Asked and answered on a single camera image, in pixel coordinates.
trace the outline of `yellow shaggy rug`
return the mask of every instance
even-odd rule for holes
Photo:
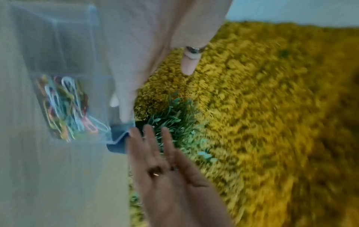
[[[218,161],[190,157],[236,226],[359,226],[358,29],[229,22],[192,76],[181,53],[143,86],[136,117],[169,92],[194,100],[206,142],[193,149]],[[131,220],[146,226],[138,202]]]

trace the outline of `white wall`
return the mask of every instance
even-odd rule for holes
[[[227,19],[355,27],[359,0],[234,0]]]

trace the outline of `plastic container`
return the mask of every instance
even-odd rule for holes
[[[10,5],[52,138],[116,144],[135,121],[122,124],[119,109],[109,106],[115,88],[96,7],[21,1]]]

